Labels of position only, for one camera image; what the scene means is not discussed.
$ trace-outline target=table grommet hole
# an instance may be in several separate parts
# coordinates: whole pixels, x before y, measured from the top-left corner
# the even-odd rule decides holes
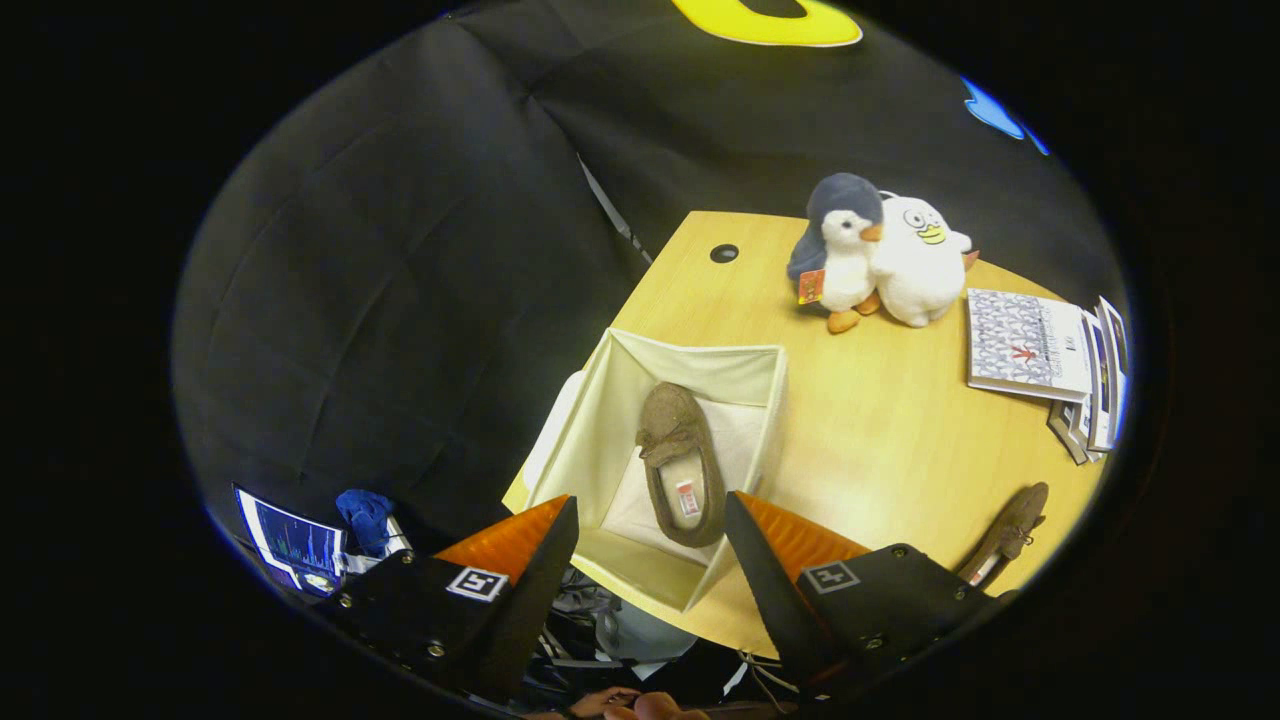
[[[739,250],[736,245],[717,245],[712,249],[712,261],[713,263],[732,263],[737,259]]]

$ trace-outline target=blue cloth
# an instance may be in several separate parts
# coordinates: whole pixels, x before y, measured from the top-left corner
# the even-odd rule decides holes
[[[357,555],[381,557],[387,552],[387,516],[396,506],[390,500],[367,489],[348,489],[338,496],[338,512],[356,533]]]
[[[852,173],[836,173],[823,178],[809,196],[806,208],[809,227],[800,236],[787,263],[787,277],[791,282],[799,281],[804,273],[827,265],[827,241],[822,237],[822,220],[832,210],[852,210],[870,220],[873,225],[884,222],[884,208],[874,184]]]

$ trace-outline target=duck beak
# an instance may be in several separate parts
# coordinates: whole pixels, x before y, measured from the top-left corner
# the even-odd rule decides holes
[[[942,225],[929,225],[915,234],[920,236],[925,245],[937,245],[947,238],[947,231],[942,229]]]

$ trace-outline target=orange penguin feet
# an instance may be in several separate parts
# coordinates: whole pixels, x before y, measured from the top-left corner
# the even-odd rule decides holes
[[[863,315],[870,315],[877,310],[879,310],[879,292],[873,290],[867,300],[858,304],[858,311]]]
[[[849,328],[858,324],[863,316],[858,314],[856,310],[845,310],[844,313],[832,313],[827,316],[827,331],[831,334],[840,334]]]

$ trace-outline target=human hand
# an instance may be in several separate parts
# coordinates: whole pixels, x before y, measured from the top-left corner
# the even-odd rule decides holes
[[[710,720],[701,710],[681,710],[667,693],[645,693],[636,698],[635,710],[608,707],[605,720]]]
[[[612,687],[588,696],[568,707],[579,717],[599,717],[609,707],[625,707],[640,694],[631,688]]]

